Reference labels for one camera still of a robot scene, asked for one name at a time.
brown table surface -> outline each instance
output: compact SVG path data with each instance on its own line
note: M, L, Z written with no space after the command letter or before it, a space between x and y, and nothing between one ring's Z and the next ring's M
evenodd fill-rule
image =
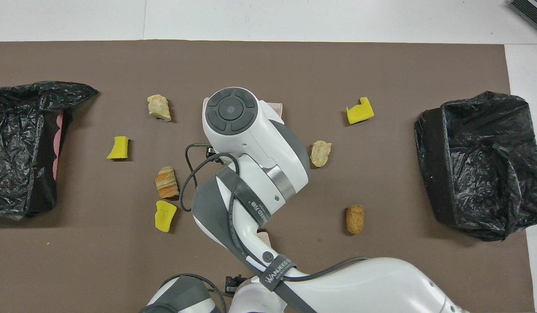
M413 123L423 110L485 90L510 92L503 46L0 42L0 87L42 80L86 83L100 95L74 111L56 208L0 228L0 312L136 312L176 273L219 287L227 275L251 275L190 213L179 210L170 233L154 226L157 172L173 166L183 183L183 149L206 140L203 98L231 86L283 103L284 121L306 148L332 143L328 164L266 225L276 250L300 270L395 257L469 311L534 310L525 232L487 243L439 224L415 154ZM173 122L148 115L146 99L156 93L169 99ZM350 126L345 109L359 97L369 98L375 116ZM106 159L117 135L131 140L127 162ZM204 151L191 155L196 165ZM200 180L219 169L210 165ZM365 207L357 236L345 230L353 204Z

black trash bag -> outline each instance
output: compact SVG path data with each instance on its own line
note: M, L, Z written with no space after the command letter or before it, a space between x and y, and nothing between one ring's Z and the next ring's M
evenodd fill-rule
M537 224L537 143L529 105L487 91L415 122L419 168L435 218L483 241Z
M54 208L70 107L96 93L60 81L0 88L0 216L19 220Z

beige stone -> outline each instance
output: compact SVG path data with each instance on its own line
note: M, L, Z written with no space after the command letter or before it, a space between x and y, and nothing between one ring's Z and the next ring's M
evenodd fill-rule
M346 227L348 232L359 234L363 230L363 220L365 218L365 210L363 206L350 206L346 210Z
M174 169L171 166L165 166L161 169L157 178L155 178L155 184L161 198L179 195L178 183L174 175Z
M311 149L311 162L314 166L320 168L328 161L331 143L326 143L322 140L317 140Z
M165 121L171 121L170 110L168 108L168 101L166 97L161 95L153 95L147 98L149 101L149 115L163 119Z

yellow object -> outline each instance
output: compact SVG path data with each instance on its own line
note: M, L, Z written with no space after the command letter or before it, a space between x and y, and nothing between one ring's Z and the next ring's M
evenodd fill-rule
M114 147L112 151L106 157L107 159L127 159L128 158L128 137L116 136L114 137Z
M359 98L359 102L361 104L358 104L351 109L348 109L348 107L346 107L346 113L348 114L348 122L350 123L350 125L360 121L368 120L375 115L372 111L371 103L369 103L369 99L367 99L367 97Z
M167 233L170 230L170 223L176 213L176 206L166 201L157 201L157 212L155 213L155 227Z

white tabletop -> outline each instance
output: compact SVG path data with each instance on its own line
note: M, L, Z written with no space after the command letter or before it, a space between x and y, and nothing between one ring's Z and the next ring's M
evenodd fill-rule
M141 39L505 44L537 136L537 30L505 0L0 0L0 41Z

